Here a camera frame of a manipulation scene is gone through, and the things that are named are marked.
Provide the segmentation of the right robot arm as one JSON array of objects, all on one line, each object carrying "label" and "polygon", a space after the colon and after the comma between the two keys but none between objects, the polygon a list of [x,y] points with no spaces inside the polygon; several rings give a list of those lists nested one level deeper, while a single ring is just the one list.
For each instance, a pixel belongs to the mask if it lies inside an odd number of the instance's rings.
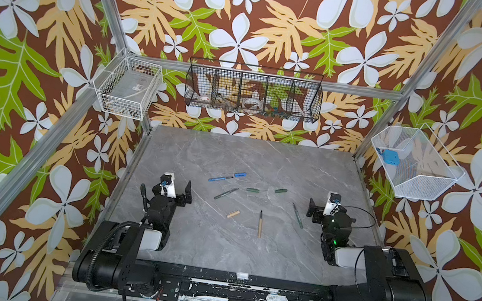
[{"label": "right robot arm", "polygon": [[321,226],[324,260],[353,273],[352,285],[329,286],[326,301],[432,301],[408,251],[348,244],[355,219],[335,194],[322,207],[310,199],[306,216]]}]

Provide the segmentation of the light green pen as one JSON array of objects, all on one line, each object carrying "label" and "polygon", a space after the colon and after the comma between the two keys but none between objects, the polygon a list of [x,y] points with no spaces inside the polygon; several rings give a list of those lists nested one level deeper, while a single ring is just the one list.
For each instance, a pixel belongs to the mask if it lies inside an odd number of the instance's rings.
[{"label": "light green pen", "polygon": [[299,228],[303,230],[303,229],[304,229],[304,224],[303,224],[303,221],[302,221],[302,219],[301,219],[301,217],[300,217],[300,213],[298,212],[298,208],[297,208],[297,206],[296,206],[296,203],[292,203],[292,206],[293,206],[293,210],[294,210],[294,213],[295,213],[294,215],[295,215],[295,218],[296,218],[297,223],[298,223],[298,225],[299,225]]}]

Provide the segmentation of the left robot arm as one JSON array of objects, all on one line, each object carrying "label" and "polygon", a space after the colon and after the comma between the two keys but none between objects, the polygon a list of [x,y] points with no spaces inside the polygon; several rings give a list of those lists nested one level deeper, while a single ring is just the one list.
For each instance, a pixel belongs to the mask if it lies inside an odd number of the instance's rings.
[{"label": "left robot arm", "polygon": [[139,260],[138,254],[164,249],[176,209],[193,202],[192,184],[178,193],[174,181],[173,173],[161,175],[151,197],[146,185],[140,185],[144,216],[139,221],[101,222],[74,263],[73,281],[84,283],[91,292],[123,291],[132,285],[156,290],[158,267]]}]

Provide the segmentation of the beige pen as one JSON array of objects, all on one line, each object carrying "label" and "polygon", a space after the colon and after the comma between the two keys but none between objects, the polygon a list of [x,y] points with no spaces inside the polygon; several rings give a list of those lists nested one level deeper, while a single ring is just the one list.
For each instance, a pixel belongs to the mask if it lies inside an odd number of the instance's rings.
[{"label": "beige pen", "polygon": [[263,230],[263,211],[260,211],[259,214],[259,221],[258,221],[258,228],[257,228],[257,237],[262,238],[262,230]]}]

